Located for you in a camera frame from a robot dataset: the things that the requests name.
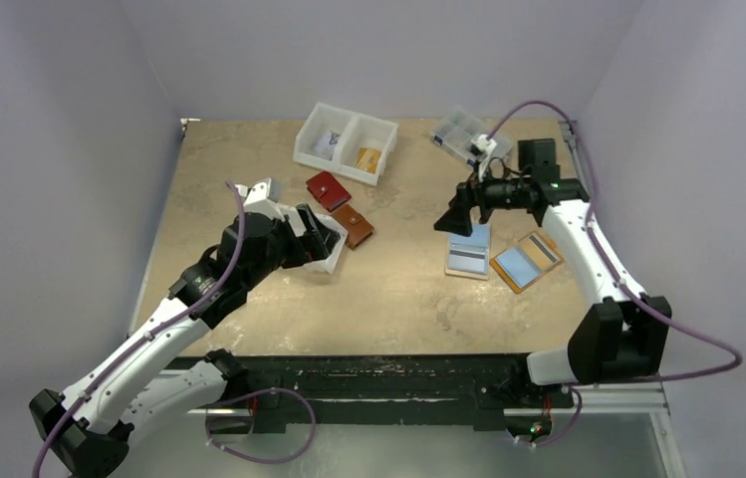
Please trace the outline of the tan leather card holder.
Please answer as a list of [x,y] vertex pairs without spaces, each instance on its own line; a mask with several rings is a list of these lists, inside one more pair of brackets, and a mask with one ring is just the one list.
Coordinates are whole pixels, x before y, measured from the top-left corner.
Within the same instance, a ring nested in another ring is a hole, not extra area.
[[346,229],[346,245],[352,250],[357,249],[374,234],[374,227],[349,203],[335,209],[331,217]]

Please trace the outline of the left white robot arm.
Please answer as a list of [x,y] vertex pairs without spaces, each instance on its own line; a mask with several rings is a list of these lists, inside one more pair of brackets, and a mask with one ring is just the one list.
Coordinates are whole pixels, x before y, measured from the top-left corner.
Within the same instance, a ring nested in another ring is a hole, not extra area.
[[262,392],[248,368],[226,350],[207,354],[171,381],[157,376],[244,306],[271,273],[331,265],[346,239],[345,228],[306,204],[236,217],[103,363],[64,390],[43,389],[30,401],[45,449],[74,477],[107,477],[132,446],[171,417],[214,403],[258,402]]

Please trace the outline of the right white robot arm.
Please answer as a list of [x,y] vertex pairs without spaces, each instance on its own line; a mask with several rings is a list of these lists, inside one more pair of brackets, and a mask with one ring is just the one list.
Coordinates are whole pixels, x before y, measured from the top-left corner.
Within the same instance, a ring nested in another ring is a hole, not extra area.
[[500,177],[490,171],[496,146],[489,134],[471,139],[472,172],[457,184],[435,230],[467,237],[473,211],[485,224],[496,210],[523,209],[554,241],[590,304],[563,347],[528,354],[526,368],[509,379],[512,397],[532,405],[549,385],[655,375],[671,319],[667,300],[649,295],[625,270],[595,217],[594,196],[579,179],[562,177],[552,140],[521,141],[518,168]]

